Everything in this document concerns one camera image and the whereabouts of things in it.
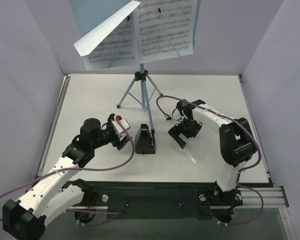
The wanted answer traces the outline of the black metronome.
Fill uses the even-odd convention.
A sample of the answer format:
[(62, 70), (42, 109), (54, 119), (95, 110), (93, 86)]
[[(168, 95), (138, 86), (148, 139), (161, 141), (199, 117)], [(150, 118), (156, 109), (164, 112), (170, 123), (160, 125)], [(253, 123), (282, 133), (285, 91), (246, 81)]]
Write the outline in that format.
[(155, 135), (145, 123), (140, 125), (134, 141), (135, 153), (141, 155), (155, 154), (157, 150)]

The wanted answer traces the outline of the clear plastic metronome cover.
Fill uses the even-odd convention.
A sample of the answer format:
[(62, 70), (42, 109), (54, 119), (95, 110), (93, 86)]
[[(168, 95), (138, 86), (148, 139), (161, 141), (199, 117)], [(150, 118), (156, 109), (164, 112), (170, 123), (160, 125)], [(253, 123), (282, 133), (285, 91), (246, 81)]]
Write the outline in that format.
[(199, 148), (185, 148), (182, 151), (196, 165), (205, 159), (206, 153)]

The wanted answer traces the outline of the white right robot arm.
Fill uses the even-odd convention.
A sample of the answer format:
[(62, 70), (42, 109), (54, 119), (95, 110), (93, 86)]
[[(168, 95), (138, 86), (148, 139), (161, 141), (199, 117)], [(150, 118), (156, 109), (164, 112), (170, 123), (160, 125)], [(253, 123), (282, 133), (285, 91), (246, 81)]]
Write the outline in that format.
[(225, 161), (213, 192), (214, 201), (226, 204), (232, 197), (231, 191), (237, 186), (239, 170), (244, 168), (257, 149), (252, 141), (253, 133), (248, 120), (244, 117), (230, 120), (221, 117), (204, 101), (198, 99), (191, 104), (179, 101), (176, 109), (180, 114), (178, 122), (168, 134), (184, 149), (186, 142), (180, 137), (195, 138), (202, 126), (206, 126), (219, 135), (220, 154)]

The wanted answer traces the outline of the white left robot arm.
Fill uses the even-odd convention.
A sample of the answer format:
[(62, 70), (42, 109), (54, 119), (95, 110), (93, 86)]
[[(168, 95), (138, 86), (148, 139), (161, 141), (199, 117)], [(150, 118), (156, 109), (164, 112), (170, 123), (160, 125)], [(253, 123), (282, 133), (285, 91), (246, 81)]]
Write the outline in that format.
[(2, 207), (2, 228), (17, 240), (38, 240), (47, 226), (76, 204), (89, 205), (91, 186), (75, 180), (63, 192), (60, 189), (94, 158), (95, 150), (111, 144), (121, 150), (132, 137), (128, 121), (110, 114), (105, 127), (96, 118), (83, 122), (79, 134), (71, 141), (51, 170), (31, 183), (31, 189)]

